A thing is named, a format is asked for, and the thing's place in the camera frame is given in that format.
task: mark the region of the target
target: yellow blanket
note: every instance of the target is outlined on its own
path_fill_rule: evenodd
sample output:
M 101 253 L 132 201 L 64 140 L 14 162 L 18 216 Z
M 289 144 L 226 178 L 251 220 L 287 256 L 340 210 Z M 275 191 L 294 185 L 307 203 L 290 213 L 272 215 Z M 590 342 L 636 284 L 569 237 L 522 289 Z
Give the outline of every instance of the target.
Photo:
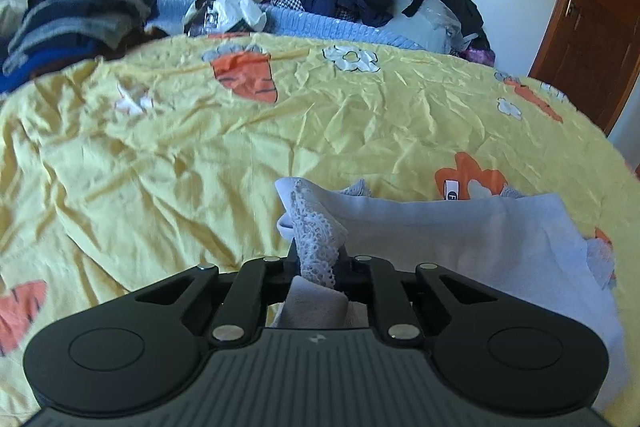
M 388 46 L 173 38 L 43 77 L 0 124 L 2 427 L 37 410 L 21 358 L 45 325 L 200 261 L 286 254 L 281 176 L 362 177 L 400 201 L 441 198 L 445 179 L 461 197 L 558 192 L 616 253 L 632 377 L 606 416 L 640 423 L 640 184 L 536 80 Z

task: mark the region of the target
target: brown door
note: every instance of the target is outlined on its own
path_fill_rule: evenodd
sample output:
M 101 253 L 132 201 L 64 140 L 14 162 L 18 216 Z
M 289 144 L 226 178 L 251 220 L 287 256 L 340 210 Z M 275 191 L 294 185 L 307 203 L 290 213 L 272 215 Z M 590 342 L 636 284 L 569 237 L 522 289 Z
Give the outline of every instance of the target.
M 640 71 L 640 0 L 558 0 L 530 76 L 607 134 Z

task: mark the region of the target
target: metal pin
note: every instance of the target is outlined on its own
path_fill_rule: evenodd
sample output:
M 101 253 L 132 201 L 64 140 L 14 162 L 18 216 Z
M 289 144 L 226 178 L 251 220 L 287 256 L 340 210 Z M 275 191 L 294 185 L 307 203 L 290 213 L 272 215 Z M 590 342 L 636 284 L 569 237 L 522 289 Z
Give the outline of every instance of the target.
M 213 338 L 220 342 L 230 342 L 241 339 L 244 335 L 244 330 L 240 326 L 234 324 L 225 324 L 218 326 L 213 330 Z
M 411 324 L 396 324 L 389 328 L 389 336 L 398 341 L 411 341 L 420 335 L 420 330 Z

